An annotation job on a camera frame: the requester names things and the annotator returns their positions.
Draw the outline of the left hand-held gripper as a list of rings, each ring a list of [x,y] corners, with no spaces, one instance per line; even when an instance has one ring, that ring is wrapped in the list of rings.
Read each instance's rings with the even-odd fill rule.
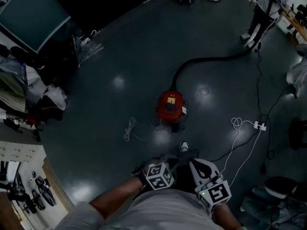
[[[176,181],[179,159],[173,154],[164,154],[159,159],[151,159],[145,179],[153,190],[170,188]]]

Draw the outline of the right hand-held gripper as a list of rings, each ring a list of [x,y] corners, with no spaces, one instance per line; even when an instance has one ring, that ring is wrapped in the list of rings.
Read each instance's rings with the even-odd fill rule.
[[[190,160],[189,166],[195,185],[199,185],[195,188],[196,196],[207,209],[214,209],[229,201],[232,194],[228,182],[219,174],[214,163],[204,159],[194,159]],[[212,179],[202,184],[202,178]]]

